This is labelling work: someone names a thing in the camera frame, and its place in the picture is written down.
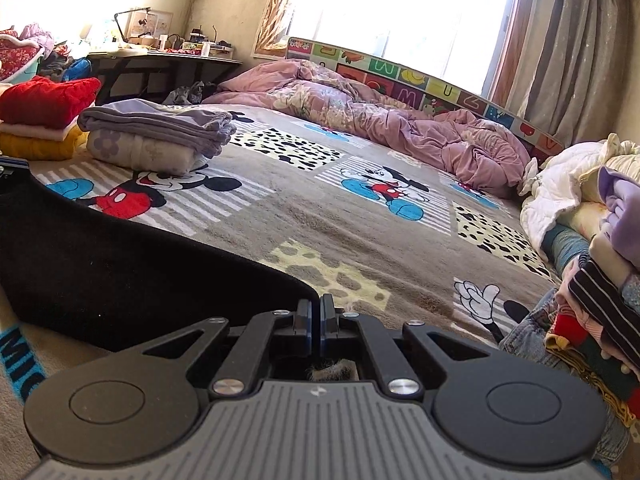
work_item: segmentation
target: blue jeans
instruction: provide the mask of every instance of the blue jeans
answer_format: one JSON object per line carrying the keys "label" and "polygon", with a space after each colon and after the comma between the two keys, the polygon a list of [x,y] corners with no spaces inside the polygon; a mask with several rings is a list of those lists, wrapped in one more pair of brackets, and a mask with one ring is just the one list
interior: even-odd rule
{"label": "blue jeans", "polygon": [[[551,328],[548,309],[549,305],[555,305],[555,302],[551,301],[555,293],[554,288],[546,293],[535,309],[500,342],[498,348],[529,361],[579,377],[576,370],[545,350],[545,334]],[[608,404],[606,404],[606,408],[607,423],[596,448],[594,459],[610,466],[622,456],[626,444],[628,444],[629,431]]]}
{"label": "blue jeans", "polygon": [[546,232],[542,240],[542,250],[556,266],[558,276],[562,276],[562,271],[571,260],[581,252],[589,250],[589,242],[570,227],[556,224]]}

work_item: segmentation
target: black spotted patch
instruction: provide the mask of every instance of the black spotted patch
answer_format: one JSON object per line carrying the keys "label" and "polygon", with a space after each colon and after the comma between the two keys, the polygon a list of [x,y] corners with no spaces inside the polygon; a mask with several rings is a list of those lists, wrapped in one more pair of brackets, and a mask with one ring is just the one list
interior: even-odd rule
{"label": "black spotted patch", "polygon": [[479,249],[553,281],[551,273],[521,232],[472,209],[453,203],[458,236]]}
{"label": "black spotted patch", "polygon": [[341,152],[276,128],[267,128],[260,132],[236,132],[231,136],[230,142],[281,160],[303,171],[316,170],[342,156]]}

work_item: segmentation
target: white folded garment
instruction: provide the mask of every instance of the white folded garment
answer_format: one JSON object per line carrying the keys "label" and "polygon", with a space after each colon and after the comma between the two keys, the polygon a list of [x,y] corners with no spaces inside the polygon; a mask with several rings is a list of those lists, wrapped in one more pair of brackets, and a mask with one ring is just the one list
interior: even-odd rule
{"label": "white folded garment", "polygon": [[69,133],[71,128],[76,126],[77,120],[78,118],[76,117],[64,130],[51,130],[49,128],[45,128],[44,126],[9,124],[0,121],[0,132],[4,134],[17,135],[19,137],[33,137],[34,139],[58,140],[59,142],[62,142],[66,139],[66,134]]}
{"label": "white folded garment", "polygon": [[86,147],[94,158],[135,171],[156,171],[183,176],[207,159],[193,148],[127,132],[94,130]]}

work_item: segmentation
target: red folded sweater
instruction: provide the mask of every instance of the red folded sweater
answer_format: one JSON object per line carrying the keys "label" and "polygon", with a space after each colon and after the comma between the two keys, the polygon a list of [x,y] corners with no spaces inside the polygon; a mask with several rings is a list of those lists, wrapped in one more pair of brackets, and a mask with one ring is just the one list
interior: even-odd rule
{"label": "red folded sweater", "polygon": [[36,76],[0,95],[0,120],[63,130],[95,101],[99,89],[95,77],[54,83]]}

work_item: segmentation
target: headboard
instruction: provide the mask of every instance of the headboard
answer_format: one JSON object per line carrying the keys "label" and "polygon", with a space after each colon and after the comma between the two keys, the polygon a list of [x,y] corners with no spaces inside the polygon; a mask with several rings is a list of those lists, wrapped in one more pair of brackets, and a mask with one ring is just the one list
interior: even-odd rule
{"label": "headboard", "polygon": [[311,60],[428,114],[466,108],[478,117],[507,127],[524,144],[529,155],[540,162],[564,148],[549,134],[480,96],[380,57],[302,38],[289,38],[285,57]]}

